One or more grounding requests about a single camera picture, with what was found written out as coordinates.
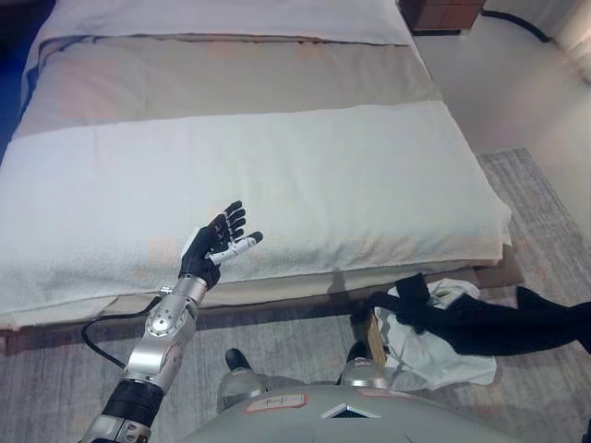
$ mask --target gray carpet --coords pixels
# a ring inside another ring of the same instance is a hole
[[[564,207],[526,150],[481,156],[493,187],[513,210],[511,225],[526,285],[573,305],[588,301],[591,257]],[[484,298],[513,304],[514,288]],[[105,348],[131,349],[141,326],[99,328]],[[153,428],[152,441],[168,443],[214,416],[223,352],[243,349],[275,386],[335,380],[354,341],[348,316],[337,308],[298,308],[248,316],[204,318],[187,349],[182,371]],[[101,410],[119,370],[86,349],[72,331],[12,339],[0,357],[3,441],[77,441]],[[489,387],[457,385],[421,395],[504,428],[525,441],[581,441],[591,413],[591,356],[574,343],[557,350],[499,358]]]

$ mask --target bed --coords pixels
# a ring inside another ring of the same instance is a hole
[[[419,271],[519,280],[510,210],[390,0],[61,0],[22,98],[0,329],[145,305],[239,198],[265,241],[223,266],[209,306]]]

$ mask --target beige blanket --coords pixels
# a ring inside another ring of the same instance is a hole
[[[15,138],[71,126],[439,100],[408,46],[86,38],[45,49]]]

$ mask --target label sticker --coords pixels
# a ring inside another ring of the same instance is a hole
[[[366,397],[389,397],[391,399],[416,399],[418,397],[395,390],[377,389],[377,388],[357,388],[357,392]]]
[[[245,413],[264,413],[278,409],[301,408],[308,402],[306,394],[284,394],[256,400],[247,406]]]

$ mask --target white towel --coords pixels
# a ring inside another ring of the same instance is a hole
[[[447,308],[464,293],[479,297],[477,287],[467,281],[443,279],[429,284],[428,290],[429,303],[440,309]],[[398,296],[395,287],[388,294]],[[430,332],[416,334],[412,327],[398,323],[392,311],[377,307],[375,312],[384,344],[390,351],[386,378],[392,389],[434,390],[453,383],[492,383],[497,370],[494,357],[460,355],[444,339]]]

